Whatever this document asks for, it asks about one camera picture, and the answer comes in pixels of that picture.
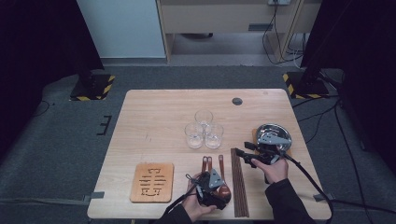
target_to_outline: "glass cup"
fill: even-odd
[[[195,121],[205,127],[208,123],[212,122],[213,114],[209,110],[202,109],[195,113]]]
[[[202,146],[204,142],[204,127],[200,123],[189,123],[184,129],[184,133],[186,134],[187,144],[190,148]]]
[[[218,123],[209,123],[205,127],[205,145],[209,148],[218,148],[221,145],[224,128]]]

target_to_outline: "hand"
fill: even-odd
[[[187,190],[191,189],[192,186],[193,184],[191,183],[191,181],[189,181]],[[190,196],[187,196],[187,198],[181,203],[181,205],[186,210],[192,222],[196,221],[201,215],[211,213],[217,208],[215,205],[210,205],[208,207],[201,206],[198,203],[197,195],[194,193]]]
[[[265,176],[270,184],[279,182],[288,178],[288,163],[285,159],[280,159],[272,165],[266,165],[258,160],[251,159],[253,164],[264,171]]]

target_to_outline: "gray carpet floor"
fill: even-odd
[[[105,100],[69,101],[78,77],[65,77],[43,91],[43,103],[26,125],[0,167],[0,199],[81,200],[93,192],[125,93],[132,89],[286,89],[282,75],[295,67],[259,66],[128,66],[107,67],[116,78]],[[336,91],[328,87],[332,95]],[[304,100],[290,99],[292,105]],[[337,97],[294,107],[298,120],[331,108]],[[106,135],[105,116],[112,116]],[[367,204],[396,210],[396,178],[375,152],[363,151],[346,112],[337,117],[356,162]],[[336,199],[361,203],[360,186],[334,110],[299,122],[325,192]],[[0,203],[0,223],[87,223],[86,205]],[[395,215],[340,203],[332,223],[392,223]],[[131,223],[131,220],[92,220]],[[148,223],[137,220],[136,223]],[[252,223],[220,222],[210,223]]]

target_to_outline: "wall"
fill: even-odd
[[[101,58],[165,58],[155,0],[77,0]]]

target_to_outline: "chopsticks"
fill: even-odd
[[[235,217],[249,217],[247,193],[242,175],[241,161],[236,156],[236,148],[231,148],[231,163],[233,167],[233,209]]]

